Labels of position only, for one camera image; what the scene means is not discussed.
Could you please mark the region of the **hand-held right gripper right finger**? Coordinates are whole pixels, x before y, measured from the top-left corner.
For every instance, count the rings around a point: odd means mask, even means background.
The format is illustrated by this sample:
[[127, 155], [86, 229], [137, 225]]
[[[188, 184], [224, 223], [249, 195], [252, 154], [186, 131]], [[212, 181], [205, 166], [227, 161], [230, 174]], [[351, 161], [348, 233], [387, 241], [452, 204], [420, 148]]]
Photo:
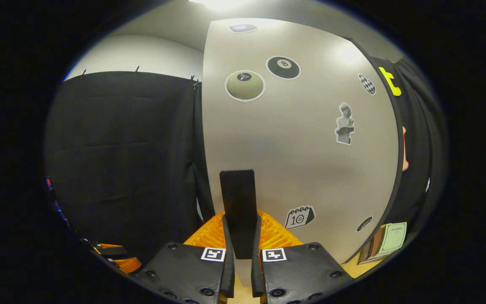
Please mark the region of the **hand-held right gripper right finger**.
[[303, 244], [263, 211], [253, 250], [251, 288], [262, 304], [317, 304], [355, 283], [324, 246]]

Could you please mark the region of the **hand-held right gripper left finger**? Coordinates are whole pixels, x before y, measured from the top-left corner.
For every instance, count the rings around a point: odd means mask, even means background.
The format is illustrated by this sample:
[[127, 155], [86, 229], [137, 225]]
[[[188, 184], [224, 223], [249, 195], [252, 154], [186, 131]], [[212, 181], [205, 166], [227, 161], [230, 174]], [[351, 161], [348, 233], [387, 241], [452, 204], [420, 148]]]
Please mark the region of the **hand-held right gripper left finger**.
[[182, 244], [165, 244], [135, 278], [175, 304], [225, 304], [234, 296], [235, 264], [224, 212]]

